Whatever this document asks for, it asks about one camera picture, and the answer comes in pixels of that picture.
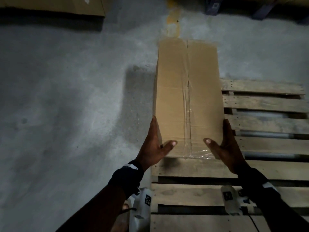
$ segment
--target person's left hand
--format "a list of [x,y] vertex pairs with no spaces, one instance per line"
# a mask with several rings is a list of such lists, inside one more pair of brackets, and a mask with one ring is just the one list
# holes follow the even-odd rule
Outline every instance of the person's left hand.
[[135,160],[142,165],[145,172],[149,167],[157,164],[163,159],[163,157],[166,156],[176,144],[177,141],[169,141],[163,148],[160,147],[157,118],[153,116],[148,135]]

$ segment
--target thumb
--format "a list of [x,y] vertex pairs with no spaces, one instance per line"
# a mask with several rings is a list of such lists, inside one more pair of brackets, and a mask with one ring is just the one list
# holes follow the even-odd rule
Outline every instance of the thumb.
[[216,143],[214,140],[211,140],[210,138],[205,138],[204,142],[213,154],[218,155],[221,158],[222,148],[218,145],[218,143]]
[[169,141],[162,149],[161,152],[166,156],[177,145],[177,141]]

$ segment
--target forearm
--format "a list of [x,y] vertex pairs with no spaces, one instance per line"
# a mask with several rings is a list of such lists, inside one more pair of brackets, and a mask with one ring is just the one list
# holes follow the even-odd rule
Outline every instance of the forearm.
[[259,171],[245,166],[237,174],[245,193],[260,208],[272,232],[295,228],[309,231],[309,224],[281,199]]
[[126,195],[120,186],[107,185],[68,219],[57,232],[110,231],[125,199]]

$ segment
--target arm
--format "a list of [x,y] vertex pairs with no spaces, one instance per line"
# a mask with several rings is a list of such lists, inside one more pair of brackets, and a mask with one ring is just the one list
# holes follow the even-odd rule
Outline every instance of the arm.
[[144,172],[157,164],[177,144],[176,141],[169,141],[160,148],[157,126],[154,116],[136,159],[116,170],[107,186],[69,218],[57,232],[111,230],[125,199],[138,190]]
[[263,174],[247,164],[227,119],[223,121],[221,146],[211,139],[204,141],[211,152],[217,154],[229,170],[238,175],[242,188],[260,208],[272,232],[309,231],[309,223],[281,199]]

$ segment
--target person's right hand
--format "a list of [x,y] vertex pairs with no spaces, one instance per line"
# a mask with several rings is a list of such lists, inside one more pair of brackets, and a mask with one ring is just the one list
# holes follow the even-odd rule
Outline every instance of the person's right hand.
[[220,157],[232,173],[237,174],[242,168],[249,167],[235,140],[228,119],[223,120],[223,141],[221,146],[210,138],[205,138],[204,142],[212,153]]

